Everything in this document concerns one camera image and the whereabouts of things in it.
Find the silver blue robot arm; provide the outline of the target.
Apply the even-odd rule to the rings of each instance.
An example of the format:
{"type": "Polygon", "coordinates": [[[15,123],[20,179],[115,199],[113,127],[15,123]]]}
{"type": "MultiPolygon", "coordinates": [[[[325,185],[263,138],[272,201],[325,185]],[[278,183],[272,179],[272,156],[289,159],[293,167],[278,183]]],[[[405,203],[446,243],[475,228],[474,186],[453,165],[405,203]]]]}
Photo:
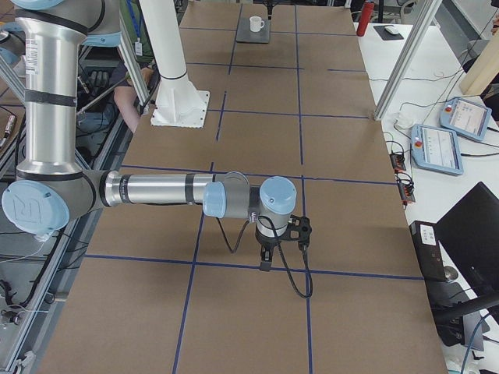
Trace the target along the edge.
{"type": "Polygon", "coordinates": [[[18,1],[26,35],[26,156],[2,195],[6,217],[48,238],[71,220],[106,206],[200,205],[209,217],[255,223],[260,268],[297,239],[296,188],[274,176],[251,185],[245,175],[122,175],[81,168],[75,160],[78,51],[81,44],[122,36],[116,1],[18,1]]]}

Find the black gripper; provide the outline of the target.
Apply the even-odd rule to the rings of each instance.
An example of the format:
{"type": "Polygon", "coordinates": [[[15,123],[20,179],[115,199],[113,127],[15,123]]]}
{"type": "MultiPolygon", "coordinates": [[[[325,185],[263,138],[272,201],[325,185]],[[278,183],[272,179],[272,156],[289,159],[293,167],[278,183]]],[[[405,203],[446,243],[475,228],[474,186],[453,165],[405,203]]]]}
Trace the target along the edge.
{"type": "Polygon", "coordinates": [[[258,230],[255,232],[257,241],[260,243],[260,270],[270,271],[273,262],[273,250],[278,243],[288,241],[286,235],[280,235],[277,238],[267,237],[258,230]]]}

